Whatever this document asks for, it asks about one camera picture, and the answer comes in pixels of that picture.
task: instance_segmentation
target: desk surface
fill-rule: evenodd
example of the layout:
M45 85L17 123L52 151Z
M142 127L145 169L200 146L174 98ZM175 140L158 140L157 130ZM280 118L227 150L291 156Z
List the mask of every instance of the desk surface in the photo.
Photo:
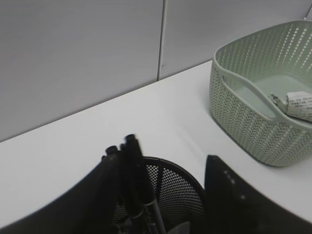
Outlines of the desk surface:
M210 68L207 62L0 143L0 227L73 187L129 133L146 156L177 163L202 185L206 156L218 155L268 198L312 222L312 157L273 168L247 155L211 118Z

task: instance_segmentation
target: black plastic object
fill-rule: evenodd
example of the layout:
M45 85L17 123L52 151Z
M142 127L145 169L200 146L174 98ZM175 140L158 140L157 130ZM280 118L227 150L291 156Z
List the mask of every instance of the black plastic object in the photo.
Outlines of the black plastic object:
M104 157L64 195L0 229L0 234L117 233L111 219L119 196L119 160L116 156Z
M145 160L134 134L126 136L126 145L122 147L123 156L128 159L127 167L133 171L135 189L144 205L144 214L148 229L146 233L166 234L159 206L146 168Z
M196 179L180 166L163 159L144 157L144 163L166 230L189 221L191 234L205 233L207 205L204 190ZM122 225L127 219L124 205L118 203L113 223Z
M275 204L218 156L208 156L205 191L212 234L311 234L312 224Z

